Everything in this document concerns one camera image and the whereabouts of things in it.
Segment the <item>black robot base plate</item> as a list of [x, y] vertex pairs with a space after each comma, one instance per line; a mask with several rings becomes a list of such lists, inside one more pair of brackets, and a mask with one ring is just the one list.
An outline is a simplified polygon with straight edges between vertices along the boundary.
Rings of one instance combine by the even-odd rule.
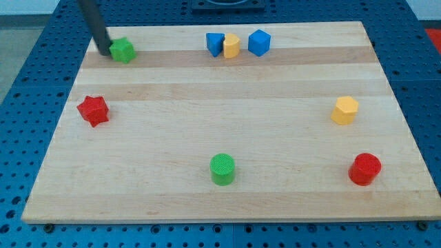
[[191, 0], [192, 10], [264, 10], [266, 0]]

